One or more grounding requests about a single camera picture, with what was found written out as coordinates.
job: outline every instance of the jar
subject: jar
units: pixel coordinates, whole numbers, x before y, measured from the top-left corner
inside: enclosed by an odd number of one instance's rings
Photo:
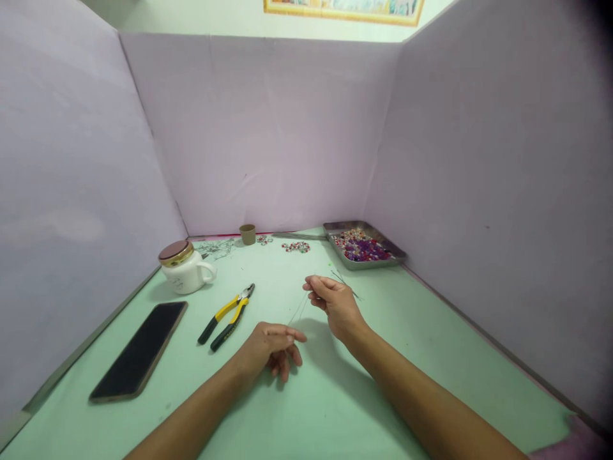
[[[166,246],[158,260],[177,294],[193,293],[217,276],[217,269],[204,262],[200,252],[194,250],[193,244],[187,240]]]

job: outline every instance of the partition board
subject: partition board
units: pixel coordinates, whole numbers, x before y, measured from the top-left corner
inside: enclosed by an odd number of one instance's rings
[[[117,32],[79,2],[0,4],[0,139],[2,426],[185,230]]]
[[[608,52],[577,2],[455,4],[404,46],[364,214],[420,277],[603,425]]]
[[[121,39],[190,235],[360,215],[400,44]]]

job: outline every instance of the framed picture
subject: framed picture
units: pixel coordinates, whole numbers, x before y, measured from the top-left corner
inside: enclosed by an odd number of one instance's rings
[[[416,27],[424,0],[264,0],[264,12]]]

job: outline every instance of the black smartphone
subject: black smartphone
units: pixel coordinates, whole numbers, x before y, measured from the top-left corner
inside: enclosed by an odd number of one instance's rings
[[[89,400],[107,403],[132,399],[142,393],[186,308],[187,302],[156,305],[91,392]]]

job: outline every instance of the yellow pliers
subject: yellow pliers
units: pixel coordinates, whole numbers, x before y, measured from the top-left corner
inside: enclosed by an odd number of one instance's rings
[[[238,326],[239,321],[241,321],[243,311],[245,311],[245,307],[249,303],[249,298],[251,297],[251,294],[254,293],[254,289],[255,284],[250,284],[243,292],[241,292],[240,295],[234,297],[230,303],[228,303],[224,308],[219,310],[215,314],[215,316],[213,316],[213,319],[206,327],[202,335],[198,338],[198,343],[200,345],[204,345],[213,333],[215,326],[219,324],[219,321],[221,321],[221,319],[226,315],[226,313],[236,307],[236,313],[234,314],[232,321],[230,321],[230,324],[225,327],[221,334],[218,335],[217,338],[211,344],[211,349],[213,351],[217,351],[217,349],[222,345],[222,343],[224,343],[226,339],[232,335],[232,332],[234,332],[234,329],[236,329],[236,327]]]

